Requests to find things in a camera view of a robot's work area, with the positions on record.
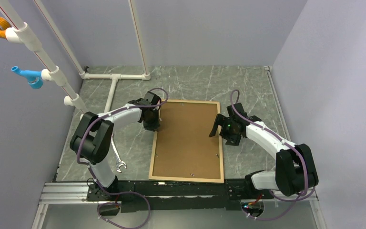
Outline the white PVC pipe stand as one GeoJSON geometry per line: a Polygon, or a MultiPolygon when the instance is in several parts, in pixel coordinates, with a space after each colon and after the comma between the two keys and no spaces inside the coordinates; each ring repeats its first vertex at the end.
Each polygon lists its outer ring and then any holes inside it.
{"type": "MultiPolygon", "coordinates": [[[[110,74],[92,74],[88,73],[87,70],[83,69],[78,62],[76,56],[71,50],[70,46],[66,42],[65,38],[61,34],[59,28],[55,24],[54,20],[48,13],[47,9],[43,5],[42,1],[34,1],[38,10],[43,15],[44,19],[48,23],[49,27],[54,32],[54,35],[58,38],[60,44],[70,57],[72,63],[75,65],[79,76],[82,79],[109,79],[111,81],[111,86],[107,101],[105,104],[105,112],[108,112],[111,108],[113,97],[115,95],[115,89],[118,81],[120,80],[144,80],[148,81],[151,78],[149,66],[146,61],[144,44],[141,39],[140,26],[138,21],[138,15],[136,13],[135,2],[133,0],[129,1],[129,7],[131,11],[131,16],[133,20],[134,31],[136,34],[140,56],[142,59],[143,73],[142,74],[120,74],[120,73],[110,73],[110,74]]],[[[74,106],[76,109],[85,113],[88,111],[85,102],[82,100],[79,94],[70,86],[67,77],[62,72],[62,70],[57,66],[54,61],[49,57],[46,51],[42,47],[41,41],[38,39],[37,35],[33,32],[31,27],[19,16],[15,11],[13,6],[7,0],[0,0],[0,12],[3,18],[10,23],[11,27],[5,30],[6,40],[11,43],[23,44],[36,55],[40,62],[45,67],[41,73],[43,81],[53,81],[55,82],[65,93],[64,104],[68,106],[74,106]]]]}

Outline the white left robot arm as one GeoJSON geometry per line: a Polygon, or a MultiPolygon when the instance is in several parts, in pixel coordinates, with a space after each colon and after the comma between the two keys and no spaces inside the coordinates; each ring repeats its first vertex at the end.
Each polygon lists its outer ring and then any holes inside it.
{"type": "Polygon", "coordinates": [[[86,112],[82,116],[71,138],[70,149],[76,153],[78,164],[88,167],[105,200],[114,199],[119,191],[118,178],[106,159],[114,130],[138,122],[145,130],[156,131],[160,127],[162,104],[160,96],[148,91],[144,98],[129,101],[116,110],[101,114],[86,112]]]}

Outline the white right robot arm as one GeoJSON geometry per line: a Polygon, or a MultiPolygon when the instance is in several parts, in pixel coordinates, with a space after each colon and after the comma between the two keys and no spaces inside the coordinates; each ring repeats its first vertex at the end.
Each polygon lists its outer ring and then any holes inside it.
{"type": "Polygon", "coordinates": [[[275,160],[274,171],[256,171],[245,176],[244,193],[257,197],[263,190],[280,191],[285,196],[300,194],[319,183],[311,149],[295,144],[271,130],[257,116],[247,116],[241,103],[227,107],[228,116],[217,114],[210,137],[219,135],[228,146],[238,146],[247,138],[275,160]]]}

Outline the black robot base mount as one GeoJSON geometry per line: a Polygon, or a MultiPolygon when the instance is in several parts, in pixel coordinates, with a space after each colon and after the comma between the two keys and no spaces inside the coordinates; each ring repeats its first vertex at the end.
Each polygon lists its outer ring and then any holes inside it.
{"type": "Polygon", "coordinates": [[[226,179],[223,183],[194,183],[176,181],[127,181],[120,180],[117,191],[123,194],[118,197],[105,194],[97,184],[88,185],[87,201],[121,203],[122,213],[139,210],[185,210],[212,209],[240,210],[239,202],[253,202],[272,199],[267,190],[256,190],[250,187],[245,179],[226,179]]]}

